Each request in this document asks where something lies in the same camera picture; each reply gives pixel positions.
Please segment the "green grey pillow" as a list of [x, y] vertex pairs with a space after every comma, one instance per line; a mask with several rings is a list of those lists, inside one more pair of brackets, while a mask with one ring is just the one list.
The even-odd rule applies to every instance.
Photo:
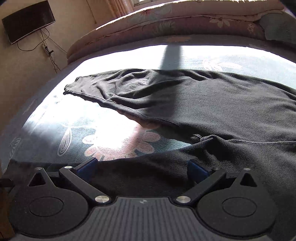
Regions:
[[259, 20], [264, 29], [265, 38], [269, 41], [281, 42], [295, 48], [295, 18], [282, 14], [267, 14]]

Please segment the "folded floral quilt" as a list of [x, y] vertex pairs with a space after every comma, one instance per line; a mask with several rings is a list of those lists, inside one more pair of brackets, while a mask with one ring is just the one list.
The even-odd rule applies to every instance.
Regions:
[[68, 50], [72, 63], [93, 52], [172, 35], [231, 35], [264, 39], [257, 21], [282, 14], [280, 1], [172, 1], [121, 16], [77, 40]]

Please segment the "wall power strip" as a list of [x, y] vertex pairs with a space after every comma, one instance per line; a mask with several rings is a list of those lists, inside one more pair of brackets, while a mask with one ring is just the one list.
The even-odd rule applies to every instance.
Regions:
[[54, 53], [54, 50], [50, 50], [47, 45], [44, 45], [43, 48], [48, 56], [51, 56], [51, 54]]

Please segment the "grey patterned bed sheet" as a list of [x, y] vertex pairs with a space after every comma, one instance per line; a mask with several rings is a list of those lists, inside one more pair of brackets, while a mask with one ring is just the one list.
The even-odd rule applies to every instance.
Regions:
[[189, 145], [165, 128], [141, 125], [66, 94], [79, 76], [111, 70], [198, 69], [254, 76], [295, 87], [295, 49], [276, 41], [227, 35], [176, 35], [94, 52], [44, 85], [1, 134], [1, 169], [9, 161], [81, 163], [176, 150]]

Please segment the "left pink curtain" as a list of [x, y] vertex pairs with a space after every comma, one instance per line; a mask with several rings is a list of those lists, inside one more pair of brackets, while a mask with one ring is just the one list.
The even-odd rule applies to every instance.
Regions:
[[134, 11], [132, 2], [129, 0], [107, 0], [106, 2], [115, 18], [120, 18]]

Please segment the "black sweatpants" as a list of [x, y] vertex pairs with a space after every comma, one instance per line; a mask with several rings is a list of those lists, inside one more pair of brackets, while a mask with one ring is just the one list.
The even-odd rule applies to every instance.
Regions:
[[[97, 159], [88, 183], [108, 205], [92, 205], [59, 177], [83, 162], [11, 160], [14, 240], [295, 240], [294, 89], [233, 73], [125, 69], [77, 77], [64, 92], [189, 145]], [[226, 178], [197, 204], [177, 205], [196, 185], [190, 160]]]

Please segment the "wall mounted television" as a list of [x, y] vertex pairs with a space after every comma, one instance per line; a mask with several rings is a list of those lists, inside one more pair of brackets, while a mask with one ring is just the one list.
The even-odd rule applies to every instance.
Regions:
[[48, 1], [27, 6], [2, 19], [4, 30], [11, 45], [55, 21]]

